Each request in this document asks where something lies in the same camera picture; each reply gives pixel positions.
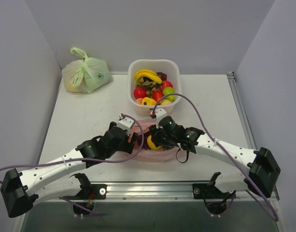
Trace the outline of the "yellow fruit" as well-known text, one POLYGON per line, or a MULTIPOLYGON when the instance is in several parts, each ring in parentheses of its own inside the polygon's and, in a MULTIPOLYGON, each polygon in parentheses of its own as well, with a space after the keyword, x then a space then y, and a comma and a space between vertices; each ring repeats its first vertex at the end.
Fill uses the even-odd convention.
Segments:
POLYGON ((163 148, 163 146, 156 146, 154 143, 153 143, 153 141, 152 141, 152 136, 151 135, 149 135, 148 137, 147 137, 147 144, 148 144, 148 146, 149 146, 149 148, 151 149, 151 150, 160 150, 160 149, 162 149, 163 148))

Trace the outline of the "pink plastic bag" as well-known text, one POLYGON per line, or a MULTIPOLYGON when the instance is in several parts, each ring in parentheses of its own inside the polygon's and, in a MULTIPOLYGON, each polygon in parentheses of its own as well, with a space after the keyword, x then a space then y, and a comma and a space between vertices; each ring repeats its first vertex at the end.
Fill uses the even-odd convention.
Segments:
MULTIPOLYGON (((154 125, 155 123, 151 119, 142 119, 139 120, 139 124, 141 125, 144 132, 144 139, 150 135, 149 127, 154 125)), ((185 151, 179 151, 178 147, 173 148, 165 148, 163 147, 160 150, 145 150, 141 149, 140 152, 133 158, 133 160, 141 161, 141 162, 165 162, 169 160, 176 159, 178 156, 178 161, 182 161, 183 158, 186 158, 185 151)))

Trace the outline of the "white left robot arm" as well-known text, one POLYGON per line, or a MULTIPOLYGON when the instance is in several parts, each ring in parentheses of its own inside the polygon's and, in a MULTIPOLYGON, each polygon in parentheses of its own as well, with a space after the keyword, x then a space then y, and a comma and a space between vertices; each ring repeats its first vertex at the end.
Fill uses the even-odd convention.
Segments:
POLYGON ((8 216, 15 218, 33 207, 36 192, 47 184, 67 174, 87 169, 93 165, 109 162, 117 151, 132 153, 138 135, 130 131, 135 121, 129 118, 111 122, 102 136, 87 140, 66 155, 29 170, 8 170, 1 184, 1 193, 8 216))

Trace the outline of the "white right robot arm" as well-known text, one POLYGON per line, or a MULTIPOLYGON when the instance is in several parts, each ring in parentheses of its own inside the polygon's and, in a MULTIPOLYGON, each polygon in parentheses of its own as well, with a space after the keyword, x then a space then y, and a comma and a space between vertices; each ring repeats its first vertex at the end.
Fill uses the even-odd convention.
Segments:
POLYGON ((274 190, 281 169, 272 152, 267 148, 252 150, 211 139, 200 129, 184 128, 170 116, 156 116, 156 124, 149 128, 151 140, 156 146, 177 147, 188 154, 200 154, 230 164, 242 173, 242 177, 225 177, 217 171, 208 184, 208 194, 218 198, 224 192, 250 190, 258 196, 269 198, 274 190))

